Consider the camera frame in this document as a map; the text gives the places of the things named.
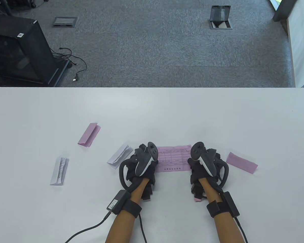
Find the forearm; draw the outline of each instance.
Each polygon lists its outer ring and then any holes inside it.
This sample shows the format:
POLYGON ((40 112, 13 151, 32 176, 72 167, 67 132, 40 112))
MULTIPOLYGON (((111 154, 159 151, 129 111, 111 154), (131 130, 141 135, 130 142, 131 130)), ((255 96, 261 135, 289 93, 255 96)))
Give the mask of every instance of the forearm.
MULTIPOLYGON (((211 187, 206 178, 199 179, 206 193, 209 203, 216 200, 223 201, 219 193, 211 187)), ((244 243, 242 234, 229 212, 214 217, 216 230, 221 243, 244 243)))
MULTIPOLYGON (((149 179, 143 179, 142 183, 131 193, 131 200, 139 204, 142 193, 149 179)), ((129 243, 135 217, 129 212, 122 210, 112 224, 106 243, 129 243)))

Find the white paper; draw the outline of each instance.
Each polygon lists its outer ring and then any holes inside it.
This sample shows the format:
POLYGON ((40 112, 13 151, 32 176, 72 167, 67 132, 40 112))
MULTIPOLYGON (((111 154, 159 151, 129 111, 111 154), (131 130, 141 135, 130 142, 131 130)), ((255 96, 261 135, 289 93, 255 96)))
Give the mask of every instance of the white paper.
POLYGON ((124 143, 116 153, 107 161, 107 163, 117 169, 117 167, 129 156, 133 149, 126 143, 124 143))
POLYGON ((53 175, 51 178, 50 185, 61 186, 64 182, 66 168, 68 166, 69 159, 65 157, 58 157, 55 162, 53 175))

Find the black computer case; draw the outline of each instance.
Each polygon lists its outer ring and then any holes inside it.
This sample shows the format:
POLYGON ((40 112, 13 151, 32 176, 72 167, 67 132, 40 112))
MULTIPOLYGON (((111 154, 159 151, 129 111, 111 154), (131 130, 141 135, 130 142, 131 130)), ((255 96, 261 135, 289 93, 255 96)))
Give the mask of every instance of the black computer case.
POLYGON ((0 76, 49 86, 58 69, 37 20, 0 15, 0 76))

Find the black cable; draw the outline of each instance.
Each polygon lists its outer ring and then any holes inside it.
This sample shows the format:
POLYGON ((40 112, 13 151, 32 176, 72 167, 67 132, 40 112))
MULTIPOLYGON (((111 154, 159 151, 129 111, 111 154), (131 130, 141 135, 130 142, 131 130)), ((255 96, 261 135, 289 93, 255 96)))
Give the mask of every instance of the black cable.
POLYGON ((71 55, 72 55, 72 50, 71 50, 70 48, 60 47, 59 49, 60 49, 60 50, 67 49, 67 50, 69 50, 69 51, 71 52, 71 55))
POLYGON ((147 243, 146 238, 145 238, 145 234, 144 234, 144 230, 143 230, 141 214, 138 214, 138 217, 140 218, 140 226, 141 226, 141 231, 142 231, 142 235, 143 235, 143 238, 144 238, 144 242, 147 243))
POLYGON ((84 229, 84 230, 81 230, 81 231, 79 231, 78 233, 75 233, 75 234, 72 235, 65 243, 68 243, 73 237, 75 237, 75 236, 77 236, 77 235, 79 235, 79 234, 81 234, 81 233, 83 233, 83 232, 85 232, 85 231, 88 231, 88 230, 97 228, 99 225, 101 225, 103 222, 105 222, 105 220, 109 217, 109 215, 110 215, 110 212, 108 212, 108 213, 106 214, 106 216, 104 217, 104 219, 103 219, 99 224, 97 224, 97 225, 95 225, 95 226, 92 226, 92 227, 90 227, 90 228, 86 228, 86 229, 84 229))
POLYGON ((240 225, 240 222, 239 222, 238 218, 237 218, 237 217, 235 217, 234 219, 235 219, 235 221, 236 221, 237 225, 239 226, 239 228, 240 228, 240 230, 241 230, 241 232, 242 232, 242 234, 243 234, 243 237, 244 237, 245 243, 248 243, 247 237, 246 237, 246 235, 245 235, 245 233, 244 233, 244 231, 243 231, 243 229, 242 229, 242 227, 241 227, 241 225, 240 225))
POLYGON ((63 58, 63 59, 68 59, 73 65, 77 65, 76 63, 74 63, 73 61, 70 60, 70 57, 75 57, 75 58, 78 58, 80 59, 81 61, 83 61, 83 63, 86 65, 85 69, 82 69, 80 71, 77 71, 75 73, 75 78, 74 78, 74 81, 77 81, 79 79, 79 76, 78 76, 78 73, 80 72, 83 72, 83 71, 86 71, 88 69, 88 66, 87 66, 87 63, 80 57, 77 57, 77 56, 74 56, 72 55, 72 50, 70 48, 67 48, 67 47, 60 47, 59 49, 62 50, 62 49, 67 49, 71 52, 71 54, 63 54, 63 53, 58 53, 58 52, 55 52, 52 48, 50 48, 51 51, 57 55, 57 57, 60 57, 60 58, 63 58))

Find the open floor outlet cover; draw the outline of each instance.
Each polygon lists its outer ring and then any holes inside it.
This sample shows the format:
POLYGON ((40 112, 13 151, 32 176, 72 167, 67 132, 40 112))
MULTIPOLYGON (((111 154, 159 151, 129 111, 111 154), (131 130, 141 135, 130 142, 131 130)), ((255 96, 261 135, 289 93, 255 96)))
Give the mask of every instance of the open floor outlet cover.
POLYGON ((53 27, 74 28, 78 17, 55 17, 53 27))

